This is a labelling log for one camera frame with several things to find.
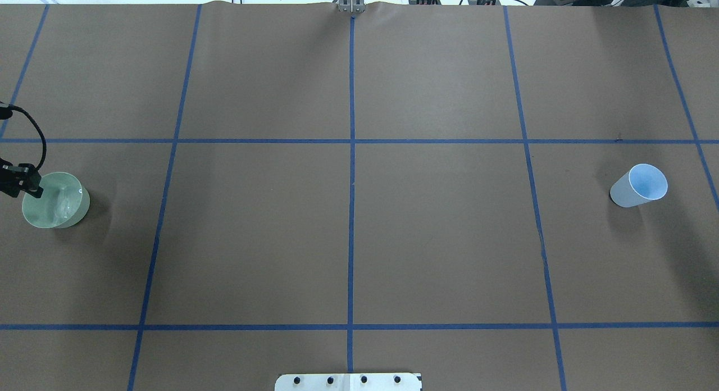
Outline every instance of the cup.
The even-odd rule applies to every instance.
[[[667,194],[668,183],[665,174],[655,166],[640,163],[632,166],[612,189],[609,196],[616,205],[634,207],[650,201],[657,201]]]
[[[90,193],[66,172],[46,174],[40,180],[43,196],[25,194],[22,215],[33,227],[67,228],[77,224],[90,208]]]

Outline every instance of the white mounting plate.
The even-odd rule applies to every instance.
[[[282,375],[275,391],[422,391],[422,375],[413,373],[357,373]]]

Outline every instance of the blue grid line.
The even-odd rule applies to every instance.
[[[672,78],[675,81],[676,85],[676,91],[679,93],[679,97],[681,100],[681,106],[684,108],[684,113],[686,115],[686,121],[689,123],[689,128],[691,129],[691,135],[694,137],[694,143],[697,145],[697,151],[699,153],[699,159],[702,161],[702,166],[704,168],[704,174],[707,176],[707,180],[709,181],[709,189],[712,192],[712,196],[714,197],[714,205],[716,205],[717,210],[719,210],[719,196],[717,196],[717,189],[714,187],[714,179],[712,179],[712,174],[709,171],[709,166],[707,164],[706,158],[704,158],[704,150],[702,149],[701,144],[699,143],[699,135],[697,133],[696,127],[694,127],[694,120],[691,118],[691,112],[689,111],[689,105],[686,104],[686,97],[684,95],[684,90],[681,88],[681,82],[679,81],[679,76],[676,74],[676,68],[674,65],[674,61],[672,60],[672,53],[670,52],[670,45],[668,45],[667,42],[667,35],[665,34],[665,26],[662,23],[662,15],[659,14],[659,7],[655,4],[654,5],[654,16],[657,18],[657,25],[659,27],[659,34],[662,36],[662,45],[665,47],[665,54],[667,54],[667,62],[670,66],[670,71],[672,71]]]
[[[175,123],[175,136],[172,139],[172,150],[170,150],[170,160],[167,163],[167,174],[165,175],[165,187],[162,189],[162,201],[160,202],[160,212],[157,217],[157,229],[154,232],[154,243],[152,245],[152,256],[149,260],[149,269],[147,270],[147,281],[144,287],[144,297],[142,298],[142,310],[139,318],[139,329],[137,330],[137,338],[135,340],[135,348],[133,353],[133,363],[130,366],[130,374],[128,380],[128,391],[133,391],[134,379],[137,373],[137,362],[139,361],[139,352],[142,347],[142,334],[145,320],[147,319],[147,305],[149,304],[149,294],[152,290],[152,278],[154,276],[154,266],[157,261],[157,251],[160,248],[160,233],[162,232],[162,223],[165,219],[165,206],[167,205],[167,194],[170,190],[170,182],[172,181],[172,169],[175,165],[175,154],[177,153],[178,138],[180,137],[180,127],[182,126],[182,115],[185,107],[185,97],[187,97],[187,86],[190,82],[190,72],[192,71],[192,58],[195,54],[195,42],[197,41],[197,30],[200,26],[200,16],[202,14],[202,5],[197,5],[195,13],[195,25],[192,32],[192,40],[190,41],[190,53],[187,58],[187,67],[185,68],[185,79],[180,95],[180,104],[178,107],[178,117]]]
[[[719,328],[719,321],[518,322],[518,324],[353,324],[352,330],[549,330]],[[143,331],[347,330],[347,324],[150,324]],[[139,330],[123,324],[0,324],[0,330]]]
[[[354,371],[354,16],[349,18],[349,223],[347,224],[347,372]]]
[[[557,355],[557,370],[559,371],[559,383],[562,391],[567,391],[567,380],[565,378],[565,363],[562,358],[562,345],[559,342],[559,329],[557,328],[557,313],[554,309],[554,296],[552,294],[552,279],[549,276],[549,261],[547,261],[547,248],[544,245],[544,232],[541,226],[541,215],[539,214],[539,201],[537,200],[536,185],[534,184],[534,169],[532,168],[531,153],[529,152],[529,140],[527,137],[527,126],[524,120],[524,107],[522,106],[522,95],[519,89],[519,75],[517,73],[517,64],[514,57],[514,45],[512,43],[512,31],[509,22],[509,12],[507,7],[503,7],[504,22],[507,29],[507,43],[509,47],[509,58],[512,65],[512,76],[514,79],[514,92],[517,97],[517,110],[519,112],[519,124],[522,129],[522,138],[524,140],[524,157],[527,162],[527,173],[529,174],[529,187],[532,193],[532,204],[534,205],[534,220],[539,233],[539,243],[541,245],[541,258],[544,265],[544,285],[547,288],[547,302],[549,303],[549,317],[552,319],[552,334],[554,335],[554,351]]]
[[[15,104],[15,101],[17,100],[17,95],[20,94],[20,86],[22,85],[22,81],[25,79],[25,73],[28,71],[28,66],[30,65],[30,59],[33,58],[33,53],[35,51],[35,46],[38,45],[38,40],[40,38],[40,32],[43,30],[44,21],[47,19],[47,12],[49,12],[49,5],[47,4],[43,10],[43,15],[40,17],[40,22],[38,23],[38,29],[35,30],[35,36],[33,37],[33,42],[30,44],[30,49],[28,50],[28,56],[25,57],[25,63],[22,64],[22,69],[20,70],[20,76],[17,78],[17,84],[15,84],[15,90],[12,92],[12,97],[10,98],[10,104]],[[8,120],[3,120],[2,126],[0,126],[0,138],[2,138],[3,135],[5,135],[5,129],[7,128]]]
[[[259,144],[524,144],[521,138],[178,138],[178,143]],[[39,143],[39,138],[0,138],[0,143]],[[47,138],[47,143],[174,143],[174,138]],[[529,138],[530,144],[719,144],[719,140],[610,140],[582,138]]]

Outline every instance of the bowl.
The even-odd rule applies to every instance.
[[[25,194],[22,215],[33,227],[67,228],[77,224],[90,208],[90,194],[80,181],[66,172],[46,174],[40,180],[43,196]]]

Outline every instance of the white object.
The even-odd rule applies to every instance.
[[[90,209],[90,193],[66,172],[46,174],[40,180],[43,195],[36,199],[25,194],[22,215],[37,228],[67,228],[80,222]]]
[[[334,375],[282,375],[275,391],[421,391],[422,375],[372,373]]]
[[[667,194],[668,183],[665,174],[655,166],[640,163],[632,166],[612,189],[609,196],[621,207],[634,207],[650,201],[657,201]]]

